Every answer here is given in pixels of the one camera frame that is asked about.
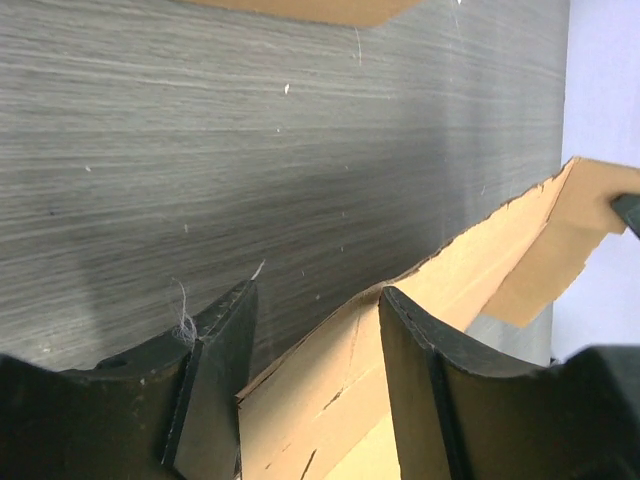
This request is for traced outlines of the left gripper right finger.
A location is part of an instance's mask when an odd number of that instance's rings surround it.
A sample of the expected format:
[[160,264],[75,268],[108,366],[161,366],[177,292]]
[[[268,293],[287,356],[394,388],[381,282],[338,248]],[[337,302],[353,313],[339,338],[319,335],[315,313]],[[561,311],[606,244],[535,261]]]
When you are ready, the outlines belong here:
[[595,346],[540,367],[387,287],[379,319],[405,479],[635,479],[639,351]]

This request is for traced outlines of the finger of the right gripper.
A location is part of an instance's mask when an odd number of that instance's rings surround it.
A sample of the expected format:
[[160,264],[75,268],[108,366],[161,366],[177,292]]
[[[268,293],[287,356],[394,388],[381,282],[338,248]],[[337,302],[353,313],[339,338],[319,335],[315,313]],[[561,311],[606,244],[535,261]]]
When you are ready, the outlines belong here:
[[640,195],[621,194],[610,202],[610,206],[625,226],[640,239]]

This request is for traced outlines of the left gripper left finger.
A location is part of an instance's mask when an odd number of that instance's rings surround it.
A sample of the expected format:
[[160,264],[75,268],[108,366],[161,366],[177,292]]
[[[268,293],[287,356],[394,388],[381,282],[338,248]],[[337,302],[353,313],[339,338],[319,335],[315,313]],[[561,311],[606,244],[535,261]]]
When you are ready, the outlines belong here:
[[233,479],[236,397],[248,383],[258,316],[252,280],[195,318],[195,341],[166,331],[90,370],[1,359],[5,479]]

